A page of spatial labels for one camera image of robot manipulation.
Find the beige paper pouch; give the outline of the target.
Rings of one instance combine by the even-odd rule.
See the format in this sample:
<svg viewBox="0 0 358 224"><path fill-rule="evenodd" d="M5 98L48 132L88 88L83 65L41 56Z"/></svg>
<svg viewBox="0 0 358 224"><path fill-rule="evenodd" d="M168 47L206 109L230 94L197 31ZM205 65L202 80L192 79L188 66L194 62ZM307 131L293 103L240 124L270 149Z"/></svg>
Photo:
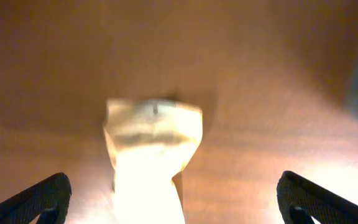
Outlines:
<svg viewBox="0 0 358 224"><path fill-rule="evenodd" d="M173 178L201 143L202 109L172 100L109 99L103 132L118 222L183 224Z"/></svg>

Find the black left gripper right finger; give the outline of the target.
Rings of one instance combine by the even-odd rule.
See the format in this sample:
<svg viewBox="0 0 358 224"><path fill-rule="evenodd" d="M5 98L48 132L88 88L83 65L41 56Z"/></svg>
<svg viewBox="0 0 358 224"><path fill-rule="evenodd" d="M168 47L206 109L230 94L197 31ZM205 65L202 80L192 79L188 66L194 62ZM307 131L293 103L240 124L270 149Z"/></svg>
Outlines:
<svg viewBox="0 0 358 224"><path fill-rule="evenodd" d="M289 170L278 181L277 201L285 223L358 223L358 205Z"/></svg>

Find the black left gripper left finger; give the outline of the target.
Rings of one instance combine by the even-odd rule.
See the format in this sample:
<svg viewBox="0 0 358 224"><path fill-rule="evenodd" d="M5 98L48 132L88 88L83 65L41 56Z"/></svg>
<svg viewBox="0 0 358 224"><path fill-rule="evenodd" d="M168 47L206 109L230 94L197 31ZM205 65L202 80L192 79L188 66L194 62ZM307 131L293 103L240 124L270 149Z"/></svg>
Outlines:
<svg viewBox="0 0 358 224"><path fill-rule="evenodd" d="M70 205L71 184L56 173L0 203L0 224L64 224Z"/></svg>

